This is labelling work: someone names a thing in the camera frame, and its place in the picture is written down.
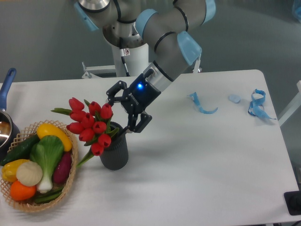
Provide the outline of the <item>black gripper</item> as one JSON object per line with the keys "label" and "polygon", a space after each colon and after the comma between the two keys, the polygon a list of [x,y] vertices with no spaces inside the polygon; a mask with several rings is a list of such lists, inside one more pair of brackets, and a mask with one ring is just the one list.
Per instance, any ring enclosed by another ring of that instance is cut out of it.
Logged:
{"label": "black gripper", "polygon": [[[117,93],[121,90],[124,90],[123,94],[117,97]],[[118,81],[106,91],[106,94],[107,103],[110,106],[121,103],[128,114],[127,126],[121,131],[121,135],[125,135],[126,133],[141,133],[145,129],[152,120],[152,116],[144,110],[161,92],[152,87],[142,73],[128,88],[124,81]]]}

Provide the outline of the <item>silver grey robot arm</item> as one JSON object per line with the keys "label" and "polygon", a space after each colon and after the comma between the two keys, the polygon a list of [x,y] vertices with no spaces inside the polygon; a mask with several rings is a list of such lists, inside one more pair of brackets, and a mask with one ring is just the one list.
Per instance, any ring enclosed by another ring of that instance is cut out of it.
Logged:
{"label": "silver grey robot arm", "polygon": [[214,17],[215,2],[175,0],[166,14],[141,10],[138,0],[78,0],[75,5],[90,28],[109,28],[118,47],[142,41],[157,54],[131,85],[119,81],[107,91],[108,103],[120,103],[128,114],[121,133],[142,132],[152,119],[146,108],[189,66],[198,64],[202,49],[189,31]]}

